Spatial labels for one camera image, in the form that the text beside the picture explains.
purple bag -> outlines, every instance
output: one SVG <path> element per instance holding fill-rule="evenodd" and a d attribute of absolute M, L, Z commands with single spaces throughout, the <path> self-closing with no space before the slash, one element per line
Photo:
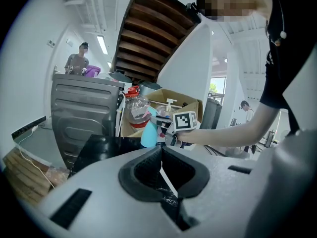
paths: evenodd
<path fill-rule="evenodd" d="M 95 77 L 95 73 L 97 72 L 96 76 L 100 73 L 101 69 L 97 66 L 89 65 L 87 66 L 87 71 L 85 77 Z"/>

white shirt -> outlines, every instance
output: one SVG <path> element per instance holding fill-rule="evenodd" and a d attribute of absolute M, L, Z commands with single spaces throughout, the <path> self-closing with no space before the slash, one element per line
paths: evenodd
<path fill-rule="evenodd" d="M 253 116 L 254 116 L 254 111 L 251 108 L 249 108 L 249 110 L 247 111 L 246 122 L 251 121 Z"/>

ceiling light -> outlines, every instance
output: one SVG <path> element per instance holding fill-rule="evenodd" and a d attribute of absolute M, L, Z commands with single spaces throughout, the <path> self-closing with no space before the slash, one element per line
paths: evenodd
<path fill-rule="evenodd" d="M 97 39 L 98 39 L 99 45 L 100 45 L 101 50 L 103 51 L 103 53 L 108 55 L 108 51 L 107 51 L 107 48 L 106 48 L 106 45 L 105 45 L 104 37 L 99 35 L 99 36 L 97 36 Z"/>

black shirt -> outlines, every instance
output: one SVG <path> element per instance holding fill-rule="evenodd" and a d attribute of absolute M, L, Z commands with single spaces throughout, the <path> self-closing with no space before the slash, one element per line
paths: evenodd
<path fill-rule="evenodd" d="M 278 47 L 273 42 L 280 38 L 283 31 L 282 12 L 287 37 L 281 40 Z M 300 71 L 316 43 L 315 13 L 316 5 L 313 0 L 273 0 L 267 27 L 270 51 L 266 58 L 266 82 L 260 102 L 272 108 L 287 109 L 291 133 L 295 133 L 299 127 L 282 94 Z"/>

white cable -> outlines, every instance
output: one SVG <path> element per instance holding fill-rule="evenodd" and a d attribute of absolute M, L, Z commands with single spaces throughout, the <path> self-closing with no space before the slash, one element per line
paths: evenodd
<path fill-rule="evenodd" d="M 23 139 L 19 142 L 19 144 L 18 144 L 18 146 L 19 146 L 19 151 L 20 151 L 21 156 L 22 156 L 25 160 L 27 160 L 28 162 L 31 162 L 31 164 L 32 164 L 34 167 L 36 167 L 38 170 L 40 170 L 40 172 L 42 173 L 42 175 L 44 175 L 45 179 L 49 181 L 49 183 L 52 185 L 53 188 L 55 188 L 54 185 L 51 183 L 51 181 L 50 181 L 50 180 L 46 177 L 46 175 L 42 172 L 42 170 L 41 170 L 40 168 L 38 168 L 37 166 L 35 166 L 31 160 L 25 158 L 25 157 L 23 156 L 22 152 L 21 152 L 21 146 L 20 146 L 20 144 L 21 144 L 25 139 L 27 139 L 27 138 L 29 138 L 30 136 L 32 136 L 32 135 L 33 135 L 33 132 L 34 132 L 37 128 L 38 128 L 38 126 L 33 127 L 31 134 L 28 135 L 26 138 L 23 138 Z"/>
<path fill-rule="evenodd" d="M 123 119 L 123 115 L 124 115 L 124 108 L 125 108 L 125 96 L 124 96 L 124 93 L 123 92 L 120 92 L 120 94 L 123 95 L 123 104 L 122 104 L 122 115 L 121 115 L 121 119 L 120 119 L 120 125 L 119 125 L 119 130 L 118 130 L 118 135 L 117 137 L 120 136 L 120 130 L 121 130 L 121 124 L 122 124 L 122 119 Z"/>

